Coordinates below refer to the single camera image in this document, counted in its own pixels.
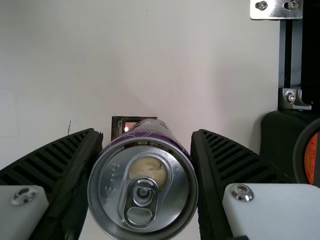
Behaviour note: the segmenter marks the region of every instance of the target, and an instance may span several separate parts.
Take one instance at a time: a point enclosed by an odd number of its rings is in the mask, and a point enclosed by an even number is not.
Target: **white backdrop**
[[[157,116],[255,152],[277,107],[279,22],[249,0],[0,0],[0,168],[111,116]],[[200,239],[198,216],[175,239]],[[108,239],[90,214],[81,240]]]

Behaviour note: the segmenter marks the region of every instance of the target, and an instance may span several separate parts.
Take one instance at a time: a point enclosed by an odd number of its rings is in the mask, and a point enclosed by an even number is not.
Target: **metal bracket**
[[[311,110],[312,106],[302,101],[302,90],[292,88],[279,88],[279,109]]]
[[[250,0],[252,20],[302,19],[304,0]]]

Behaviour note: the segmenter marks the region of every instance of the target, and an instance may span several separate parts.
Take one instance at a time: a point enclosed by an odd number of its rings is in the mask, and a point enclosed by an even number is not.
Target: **aluminum can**
[[[167,240],[192,219],[198,184],[188,152],[158,119],[145,119],[100,153],[88,182],[96,223],[116,240]]]

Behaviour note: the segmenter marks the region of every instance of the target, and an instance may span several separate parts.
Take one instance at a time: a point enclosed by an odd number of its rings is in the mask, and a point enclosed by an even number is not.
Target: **can lid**
[[[161,230],[186,206],[190,191],[187,174],[172,151],[157,144],[127,145],[112,147],[97,160],[89,181],[90,209],[100,204],[116,225],[131,232]],[[99,202],[91,202],[90,194]],[[93,217],[104,229],[103,218]]]

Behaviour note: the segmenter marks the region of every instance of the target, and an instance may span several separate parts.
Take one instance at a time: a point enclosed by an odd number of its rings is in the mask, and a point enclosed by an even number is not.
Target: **pull tab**
[[[150,177],[133,180],[124,207],[125,222],[136,229],[149,227],[156,219],[159,187]]]

